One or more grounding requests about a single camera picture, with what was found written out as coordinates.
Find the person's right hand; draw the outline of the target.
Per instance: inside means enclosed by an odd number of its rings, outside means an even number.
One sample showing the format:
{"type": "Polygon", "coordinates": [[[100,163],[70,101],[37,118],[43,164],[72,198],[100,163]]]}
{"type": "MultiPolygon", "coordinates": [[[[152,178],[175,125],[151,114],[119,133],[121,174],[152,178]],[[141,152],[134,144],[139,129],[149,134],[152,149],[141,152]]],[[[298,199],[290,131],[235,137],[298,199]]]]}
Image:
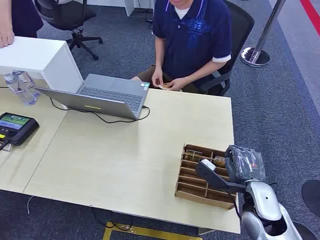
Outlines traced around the person's right hand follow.
{"type": "Polygon", "coordinates": [[[154,70],[153,75],[152,76],[152,83],[155,88],[158,88],[159,86],[163,86],[163,71],[161,67],[156,66],[154,70]]]}

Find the person's hand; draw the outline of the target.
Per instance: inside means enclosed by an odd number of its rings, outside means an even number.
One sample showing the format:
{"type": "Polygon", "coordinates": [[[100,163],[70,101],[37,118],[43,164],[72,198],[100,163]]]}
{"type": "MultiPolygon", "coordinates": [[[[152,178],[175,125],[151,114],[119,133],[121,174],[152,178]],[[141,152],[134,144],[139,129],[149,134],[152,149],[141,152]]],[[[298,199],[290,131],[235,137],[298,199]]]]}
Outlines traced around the person's hand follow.
{"type": "Polygon", "coordinates": [[[0,47],[8,47],[14,41],[14,33],[11,27],[0,28],[0,47]]]}

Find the person's left hand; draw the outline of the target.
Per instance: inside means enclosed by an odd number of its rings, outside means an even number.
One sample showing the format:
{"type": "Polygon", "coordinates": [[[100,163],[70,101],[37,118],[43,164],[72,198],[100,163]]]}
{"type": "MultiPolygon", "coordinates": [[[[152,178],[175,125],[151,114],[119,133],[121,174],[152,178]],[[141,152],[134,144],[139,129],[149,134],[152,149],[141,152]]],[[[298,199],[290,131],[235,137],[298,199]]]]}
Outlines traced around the person's left hand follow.
{"type": "Polygon", "coordinates": [[[188,80],[186,77],[176,78],[165,85],[165,88],[171,91],[180,91],[188,84],[188,80]]]}

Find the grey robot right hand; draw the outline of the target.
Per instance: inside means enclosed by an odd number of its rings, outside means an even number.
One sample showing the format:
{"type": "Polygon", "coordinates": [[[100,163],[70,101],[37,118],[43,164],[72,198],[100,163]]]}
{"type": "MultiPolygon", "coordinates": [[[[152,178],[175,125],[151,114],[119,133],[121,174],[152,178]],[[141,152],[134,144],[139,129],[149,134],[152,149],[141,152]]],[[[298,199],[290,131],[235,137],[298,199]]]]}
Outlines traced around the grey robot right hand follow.
{"type": "Polygon", "coordinates": [[[229,145],[224,156],[225,166],[232,183],[266,180],[266,170],[260,152],[252,148],[229,145]]]}

